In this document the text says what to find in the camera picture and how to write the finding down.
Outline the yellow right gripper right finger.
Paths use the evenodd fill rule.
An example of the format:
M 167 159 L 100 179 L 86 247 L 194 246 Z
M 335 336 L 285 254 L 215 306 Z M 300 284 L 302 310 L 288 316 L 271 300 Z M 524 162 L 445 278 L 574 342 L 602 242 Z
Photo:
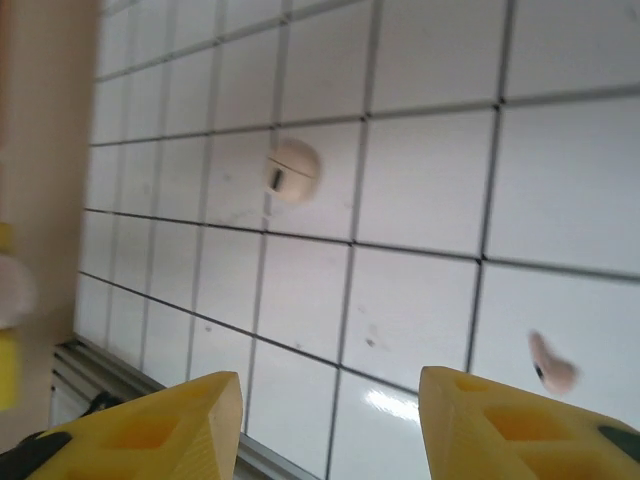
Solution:
M 451 368 L 422 368 L 419 414 L 434 479 L 639 476 L 638 430 Z

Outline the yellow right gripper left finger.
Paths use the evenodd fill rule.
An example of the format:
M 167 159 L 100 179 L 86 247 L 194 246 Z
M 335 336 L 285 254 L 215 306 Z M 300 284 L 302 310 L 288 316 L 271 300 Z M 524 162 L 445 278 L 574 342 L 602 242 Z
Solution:
M 4 479 L 230 479 L 243 415 L 221 371 L 48 430 L 1 456 Z

